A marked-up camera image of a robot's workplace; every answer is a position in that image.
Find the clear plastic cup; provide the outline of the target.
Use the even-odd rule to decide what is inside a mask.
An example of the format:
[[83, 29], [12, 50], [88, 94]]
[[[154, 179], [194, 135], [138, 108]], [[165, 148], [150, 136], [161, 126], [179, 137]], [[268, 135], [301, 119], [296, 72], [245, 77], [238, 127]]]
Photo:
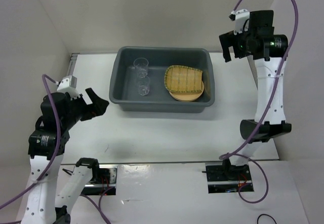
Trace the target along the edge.
[[138, 77], [136, 80], [138, 94], [146, 96], [150, 91], [150, 78], [148, 76]]
[[139, 78], [144, 78], [148, 74], [149, 61], [146, 58], [137, 58], [134, 60], [134, 67]]

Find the woven bamboo tray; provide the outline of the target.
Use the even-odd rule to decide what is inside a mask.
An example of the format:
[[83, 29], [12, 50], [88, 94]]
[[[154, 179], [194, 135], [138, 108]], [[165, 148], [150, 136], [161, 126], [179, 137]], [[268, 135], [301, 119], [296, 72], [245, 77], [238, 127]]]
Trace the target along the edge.
[[172, 65], [165, 72], [165, 88], [171, 93], [200, 93], [203, 91], [203, 71], [197, 68]]

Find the tan plate with bear print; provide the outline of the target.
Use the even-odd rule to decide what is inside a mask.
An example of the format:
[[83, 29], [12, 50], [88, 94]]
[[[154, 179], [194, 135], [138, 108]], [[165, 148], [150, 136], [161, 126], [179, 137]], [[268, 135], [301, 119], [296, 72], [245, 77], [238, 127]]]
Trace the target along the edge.
[[199, 93], [172, 93], [172, 92], [169, 92], [169, 94], [176, 100], [178, 101], [182, 101], [182, 102], [192, 102], [192, 101], [195, 101], [197, 100], [199, 97], [202, 96], [204, 90], [205, 90], [205, 87], [204, 87], [204, 83], [202, 82], [201, 83], [201, 88], [202, 88], [202, 91], [199, 92]]

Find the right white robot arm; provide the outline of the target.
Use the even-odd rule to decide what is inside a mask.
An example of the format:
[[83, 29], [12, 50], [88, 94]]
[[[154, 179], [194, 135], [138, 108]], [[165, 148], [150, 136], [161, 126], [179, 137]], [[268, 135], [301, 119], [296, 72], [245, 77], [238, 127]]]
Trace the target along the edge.
[[235, 22], [234, 30], [219, 36], [225, 62], [231, 61], [232, 48], [235, 58], [251, 56], [257, 73], [257, 109], [253, 119], [242, 120], [240, 134], [245, 140], [230, 161], [231, 154], [222, 156], [222, 174], [235, 179], [247, 168], [248, 160], [260, 144], [287, 134], [292, 125], [286, 121], [283, 105], [283, 77], [285, 52], [289, 46], [284, 34], [275, 34], [272, 10], [249, 12], [232, 11], [229, 18]]

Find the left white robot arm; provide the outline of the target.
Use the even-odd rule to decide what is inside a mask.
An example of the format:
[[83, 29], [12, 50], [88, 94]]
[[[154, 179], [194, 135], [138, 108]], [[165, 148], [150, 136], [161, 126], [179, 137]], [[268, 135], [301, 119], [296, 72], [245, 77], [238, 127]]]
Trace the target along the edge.
[[32, 187], [22, 223], [70, 223], [72, 208], [84, 186], [88, 182], [96, 183], [101, 177], [98, 160], [81, 158], [68, 183], [57, 193], [58, 174], [70, 129], [79, 121], [103, 115], [109, 105], [91, 88], [87, 88], [86, 93], [91, 104], [87, 104], [82, 95], [72, 97], [69, 92], [50, 93], [43, 98], [42, 115], [28, 140]]

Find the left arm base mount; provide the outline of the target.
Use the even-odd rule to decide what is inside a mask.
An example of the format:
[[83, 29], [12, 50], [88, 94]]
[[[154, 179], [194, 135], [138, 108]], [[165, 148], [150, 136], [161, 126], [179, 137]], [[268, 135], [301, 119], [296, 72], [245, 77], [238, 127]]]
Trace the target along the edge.
[[115, 195], [117, 167], [102, 165], [96, 159], [80, 159], [73, 170], [62, 169], [70, 176], [60, 191], [62, 197], [71, 197], [80, 192], [86, 196]]

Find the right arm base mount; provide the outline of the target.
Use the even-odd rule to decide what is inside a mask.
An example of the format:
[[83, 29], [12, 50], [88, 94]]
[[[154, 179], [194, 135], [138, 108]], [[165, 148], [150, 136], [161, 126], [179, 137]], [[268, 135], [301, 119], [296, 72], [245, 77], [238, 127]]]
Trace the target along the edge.
[[240, 187], [242, 192], [254, 191], [248, 165], [232, 166], [229, 160], [206, 163], [202, 173], [206, 175], [209, 194], [237, 193]]

